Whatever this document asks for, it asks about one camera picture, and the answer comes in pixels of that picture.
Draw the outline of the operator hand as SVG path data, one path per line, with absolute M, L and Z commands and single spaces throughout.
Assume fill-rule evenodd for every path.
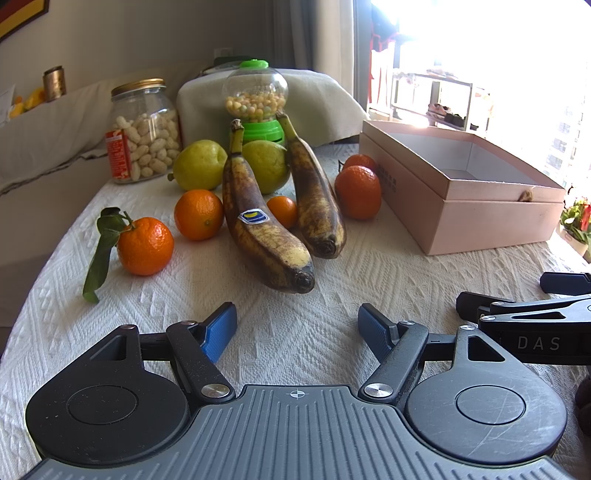
M 581 431 L 591 437 L 591 378 L 585 378 L 579 385 L 575 404 L 577 407 L 577 420 Z

